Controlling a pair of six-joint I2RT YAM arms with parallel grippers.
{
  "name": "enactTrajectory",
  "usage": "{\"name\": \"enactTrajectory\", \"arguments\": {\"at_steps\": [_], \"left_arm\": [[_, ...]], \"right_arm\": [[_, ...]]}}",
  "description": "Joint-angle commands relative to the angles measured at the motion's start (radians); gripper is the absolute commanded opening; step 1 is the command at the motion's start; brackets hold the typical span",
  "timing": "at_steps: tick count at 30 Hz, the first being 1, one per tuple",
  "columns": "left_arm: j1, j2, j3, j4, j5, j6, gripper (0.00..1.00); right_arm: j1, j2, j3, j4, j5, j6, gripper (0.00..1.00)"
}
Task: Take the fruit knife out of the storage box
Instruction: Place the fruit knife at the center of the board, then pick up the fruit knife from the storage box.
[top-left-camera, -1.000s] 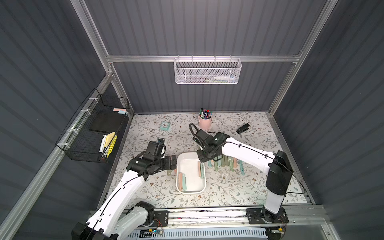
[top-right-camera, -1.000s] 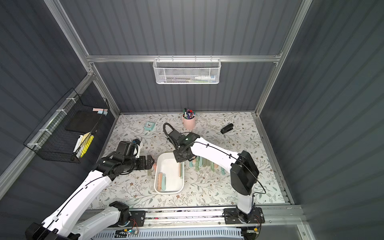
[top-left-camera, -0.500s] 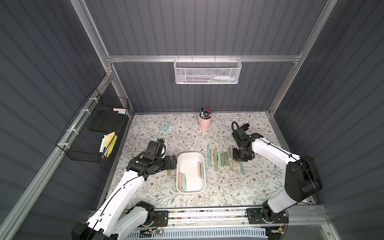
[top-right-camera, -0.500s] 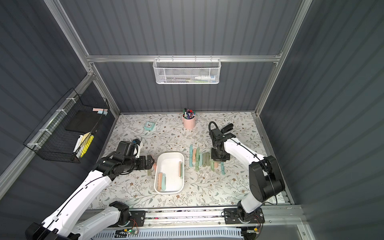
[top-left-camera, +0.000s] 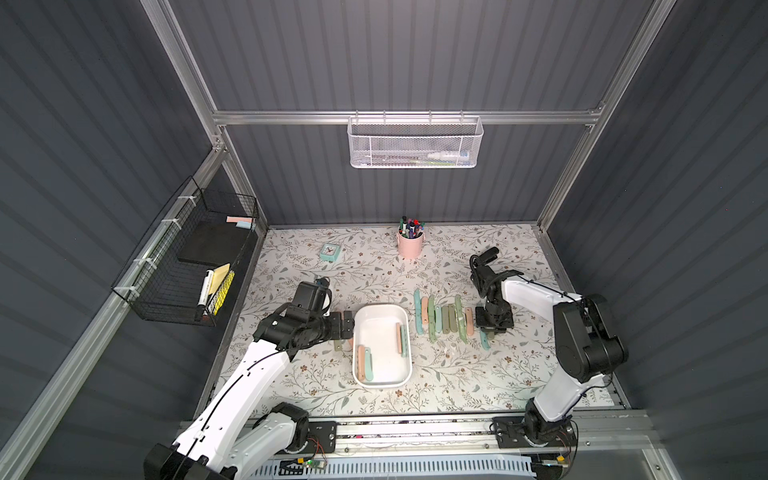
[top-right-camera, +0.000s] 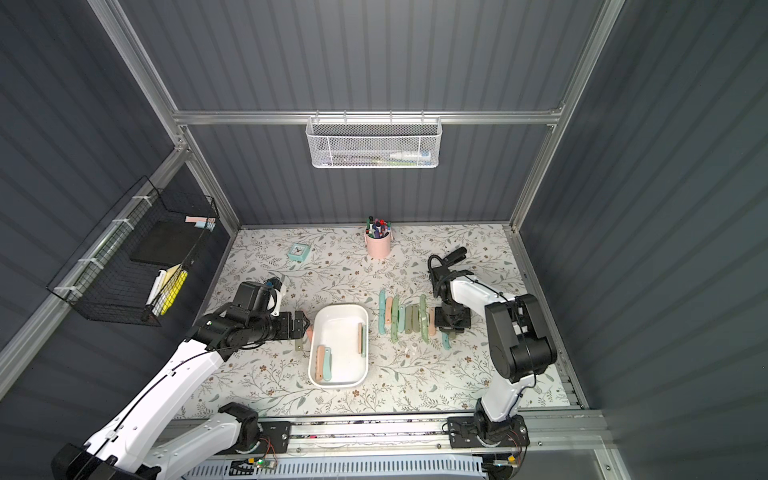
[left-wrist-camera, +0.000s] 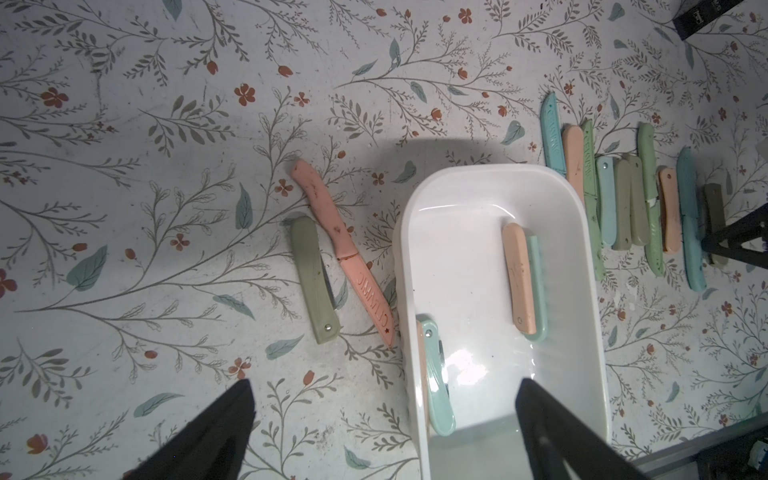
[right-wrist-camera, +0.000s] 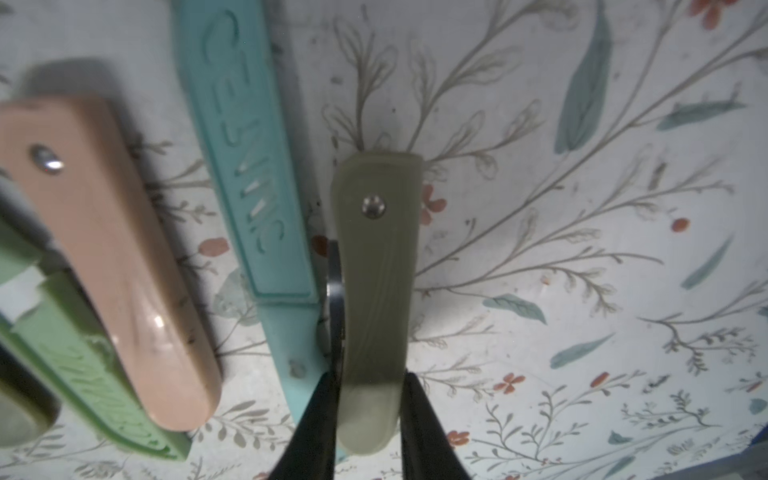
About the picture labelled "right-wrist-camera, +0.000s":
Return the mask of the peach sheathed fruit knife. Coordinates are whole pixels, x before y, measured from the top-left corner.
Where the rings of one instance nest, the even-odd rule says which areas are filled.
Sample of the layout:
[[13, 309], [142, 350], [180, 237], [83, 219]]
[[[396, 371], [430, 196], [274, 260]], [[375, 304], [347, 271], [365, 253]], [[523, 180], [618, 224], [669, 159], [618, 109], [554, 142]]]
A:
[[108, 103], [4, 103], [1, 164], [73, 268], [149, 417], [171, 431], [205, 424], [221, 373]]

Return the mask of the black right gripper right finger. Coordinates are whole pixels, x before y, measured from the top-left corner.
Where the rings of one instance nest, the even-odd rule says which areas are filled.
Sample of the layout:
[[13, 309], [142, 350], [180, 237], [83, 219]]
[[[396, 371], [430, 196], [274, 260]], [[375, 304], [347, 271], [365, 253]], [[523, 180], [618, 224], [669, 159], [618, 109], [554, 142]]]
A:
[[469, 480], [418, 377], [404, 377], [401, 411], [402, 474], [405, 480]]

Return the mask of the teal ceramic sheathed knife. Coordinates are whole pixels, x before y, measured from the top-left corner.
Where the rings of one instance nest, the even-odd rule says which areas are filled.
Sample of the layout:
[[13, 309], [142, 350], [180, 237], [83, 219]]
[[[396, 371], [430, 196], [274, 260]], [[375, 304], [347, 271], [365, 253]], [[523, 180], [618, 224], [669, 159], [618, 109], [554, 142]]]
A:
[[242, 279], [255, 303], [292, 417], [328, 364], [311, 261], [260, 1], [176, 1], [180, 83]]

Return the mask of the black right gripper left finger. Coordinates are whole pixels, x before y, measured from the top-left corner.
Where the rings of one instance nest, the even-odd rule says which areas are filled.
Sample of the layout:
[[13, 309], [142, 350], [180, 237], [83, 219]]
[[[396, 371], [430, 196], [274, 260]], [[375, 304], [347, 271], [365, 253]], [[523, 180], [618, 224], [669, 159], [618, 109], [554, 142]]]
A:
[[338, 385], [321, 377], [291, 441], [269, 480], [332, 480], [336, 464]]

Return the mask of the light green fruit knife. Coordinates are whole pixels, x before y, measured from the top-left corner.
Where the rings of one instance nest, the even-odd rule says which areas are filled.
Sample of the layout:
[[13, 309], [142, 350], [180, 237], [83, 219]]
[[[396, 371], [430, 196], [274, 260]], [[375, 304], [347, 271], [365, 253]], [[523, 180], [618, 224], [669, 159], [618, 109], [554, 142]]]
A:
[[189, 438], [158, 427], [141, 406], [101, 322], [71, 276], [1, 225], [1, 343], [97, 434], [117, 447], [182, 461]]

